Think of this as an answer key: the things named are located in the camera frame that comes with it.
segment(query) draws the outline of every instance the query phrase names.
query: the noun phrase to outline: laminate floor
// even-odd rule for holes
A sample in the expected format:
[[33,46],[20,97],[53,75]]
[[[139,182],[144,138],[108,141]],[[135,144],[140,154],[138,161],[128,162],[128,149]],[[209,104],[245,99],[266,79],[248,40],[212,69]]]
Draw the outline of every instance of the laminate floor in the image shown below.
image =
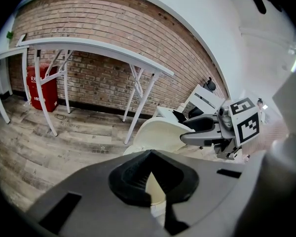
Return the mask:
[[[146,121],[138,120],[128,145],[124,145],[132,118],[122,122],[122,116],[76,108],[68,114],[66,106],[58,106],[50,113],[58,132],[55,137],[43,112],[25,104],[22,98],[10,96],[3,105],[11,122],[6,124],[0,115],[0,187],[23,211],[75,171],[121,156]],[[211,148],[186,146],[178,153],[221,160]]]

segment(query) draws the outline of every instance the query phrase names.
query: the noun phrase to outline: brick wall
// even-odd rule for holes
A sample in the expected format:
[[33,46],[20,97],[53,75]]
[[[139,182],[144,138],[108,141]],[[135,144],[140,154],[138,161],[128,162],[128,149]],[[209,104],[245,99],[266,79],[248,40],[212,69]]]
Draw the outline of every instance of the brick wall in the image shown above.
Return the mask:
[[[177,108],[197,84],[212,77],[215,94],[227,97],[222,79],[207,52],[175,18],[146,0],[34,0],[22,7],[13,25],[14,47],[19,37],[79,37],[127,48],[172,70],[155,83],[143,108],[153,114],[156,105]],[[49,63],[55,50],[42,50],[41,61]],[[58,63],[63,60],[60,55]],[[34,64],[29,49],[28,65]],[[12,88],[23,90],[21,56],[9,59]],[[125,109],[134,80],[129,65],[101,55],[74,52],[68,63],[69,98],[73,101]],[[143,74],[146,88],[150,74]],[[64,98],[63,80],[58,95]],[[135,111],[134,97],[130,110]]]

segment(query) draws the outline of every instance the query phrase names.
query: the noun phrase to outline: red bin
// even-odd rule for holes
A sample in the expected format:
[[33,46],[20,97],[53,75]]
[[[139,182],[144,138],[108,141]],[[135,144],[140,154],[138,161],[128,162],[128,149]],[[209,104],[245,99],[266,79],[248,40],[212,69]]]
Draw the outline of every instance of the red bin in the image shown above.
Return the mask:
[[[49,67],[49,64],[41,64],[39,67],[40,79],[45,77],[45,73]],[[49,73],[49,75],[53,75],[57,72],[57,66],[53,67]],[[28,85],[29,94],[30,94],[30,102],[35,109],[42,110],[37,87],[36,87],[36,77],[35,77],[35,66],[27,67],[27,76],[26,83]],[[44,96],[45,105],[47,111],[52,112],[56,106],[58,105],[58,97],[57,97],[57,84],[56,79],[50,80],[47,83],[42,85],[42,91]]]

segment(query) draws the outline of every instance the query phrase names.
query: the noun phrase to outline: black baseboard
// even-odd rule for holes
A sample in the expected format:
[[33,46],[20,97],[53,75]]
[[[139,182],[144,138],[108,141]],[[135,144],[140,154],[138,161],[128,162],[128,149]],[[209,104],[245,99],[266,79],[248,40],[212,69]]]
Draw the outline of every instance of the black baseboard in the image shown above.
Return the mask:
[[7,99],[9,96],[10,96],[9,91],[7,91],[5,94],[0,95],[0,99],[1,99],[1,100],[5,100],[5,99]]
[[[26,97],[25,92],[19,91],[19,90],[14,90],[13,94],[17,95],[17,96],[21,96],[21,97]],[[66,105],[65,99],[58,98],[58,104]],[[81,102],[76,102],[76,101],[71,101],[71,100],[69,100],[69,105],[70,105],[70,107],[79,108],[79,109],[83,109],[83,110],[96,111],[96,112],[100,112],[100,113],[110,113],[110,114],[116,114],[116,115],[122,115],[122,116],[124,115],[124,112],[125,112],[125,110],[115,109],[115,108],[101,106],[101,105],[81,103]],[[128,112],[127,116],[133,117],[133,116],[135,116],[135,113]],[[150,118],[152,118],[152,115],[140,114],[139,118],[140,119],[150,119]]]

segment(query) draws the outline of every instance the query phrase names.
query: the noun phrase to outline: white table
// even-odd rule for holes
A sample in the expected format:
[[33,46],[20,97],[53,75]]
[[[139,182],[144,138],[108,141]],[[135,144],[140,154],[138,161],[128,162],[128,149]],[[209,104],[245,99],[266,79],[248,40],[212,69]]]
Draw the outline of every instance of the white table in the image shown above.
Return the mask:
[[[130,51],[126,48],[122,48],[113,44],[92,40],[92,39],[82,39],[82,38],[44,38],[44,39],[33,39],[33,40],[27,40],[19,43],[20,46],[26,46],[26,45],[33,45],[35,48],[35,75],[36,75],[36,84],[37,84],[37,92],[39,95],[39,100],[44,112],[44,115],[46,117],[46,120],[50,126],[50,129],[52,130],[53,134],[57,136],[57,132],[49,118],[45,102],[43,100],[43,93],[41,89],[41,85],[44,83],[57,78],[59,76],[64,76],[64,86],[65,86],[65,99],[66,99],[66,105],[67,105],[67,111],[70,113],[70,107],[69,107],[69,100],[68,100],[68,90],[67,90],[67,61],[72,54],[72,52],[75,51],[81,51],[81,52],[88,52],[88,53],[95,53],[100,54],[103,56],[107,56],[113,59],[117,59],[123,62],[126,62],[129,64],[130,69],[132,71],[132,74],[135,78],[135,85],[134,88],[130,94],[130,98],[128,100],[128,104],[124,113],[123,121],[125,121],[131,101],[133,99],[133,96],[136,92],[140,99],[140,103],[138,106],[138,109],[136,110],[135,116],[133,118],[133,121],[131,123],[131,126],[128,130],[125,144],[128,143],[129,138],[133,132],[134,126],[138,120],[139,114],[141,113],[143,106],[147,100],[147,97],[152,89],[152,86],[154,82],[158,79],[159,75],[161,73],[164,73],[168,76],[173,76],[174,73],[161,66],[160,64],[140,55],[133,51]],[[49,65],[49,68],[45,74],[45,78],[40,79],[39,76],[39,61],[40,61],[40,50],[42,49],[57,49],[58,53],[56,54],[55,58],[52,60],[52,62]],[[52,65],[54,64],[57,57],[60,55],[60,52],[62,50],[65,50],[66,58],[61,65],[59,71],[53,75],[49,75],[50,70],[52,68]],[[135,70],[135,67],[141,68],[140,71],[137,73]],[[145,92],[143,92],[141,84],[139,82],[139,78],[144,70],[147,70],[148,72],[152,73],[152,76],[150,78],[150,81],[147,85],[147,88]]]
[[[12,56],[12,55],[16,55],[16,54],[21,54],[22,53],[22,72],[23,72],[23,83],[24,83],[24,89],[25,89],[25,93],[27,98],[29,99],[29,94],[28,94],[28,89],[27,89],[27,84],[26,84],[26,63],[27,63],[27,49],[28,49],[28,45],[22,46],[22,47],[16,47],[16,48],[11,48],[7,51],[3,51],[0,52],[0,60]],[[9,77],[9,71],[8,68],[5,67],[5,73],[6,73],[6,77],[8,79],[8,88],[9,88],[9,94],[12,95],[12,88],[11,88],[11,84],[10,84],[10,77]],[[8,117],[8,115],[5,112],[5,109],[2,105],[1,99],[0,99],[0,113],[4,119],[4,121],[6,123],[10,123],[10,119]]]

